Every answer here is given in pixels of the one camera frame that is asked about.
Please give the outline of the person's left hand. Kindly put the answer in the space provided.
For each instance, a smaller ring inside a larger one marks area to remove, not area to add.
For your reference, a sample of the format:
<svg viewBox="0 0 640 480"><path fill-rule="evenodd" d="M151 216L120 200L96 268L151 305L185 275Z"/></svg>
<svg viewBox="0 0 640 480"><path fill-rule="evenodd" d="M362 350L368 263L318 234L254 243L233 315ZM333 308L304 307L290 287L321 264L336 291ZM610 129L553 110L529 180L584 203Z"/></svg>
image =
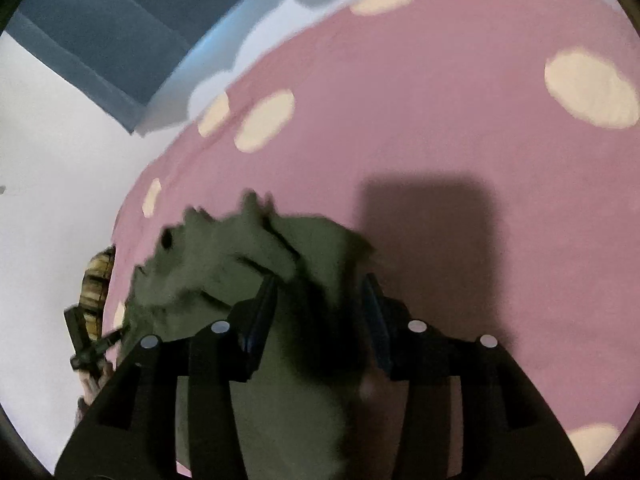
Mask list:
<svg viewBox="0 0 640 480"><path fill-rule="evenodd" d="M77 410L75 416L75 425L81 422L93 401L99 395L105 384L110 380L114 373L114 367L111 361L102 360L99 362L99 377L94 378L85 370L78 370L77 376L82 387L82 395L77 401Z"/></svg>

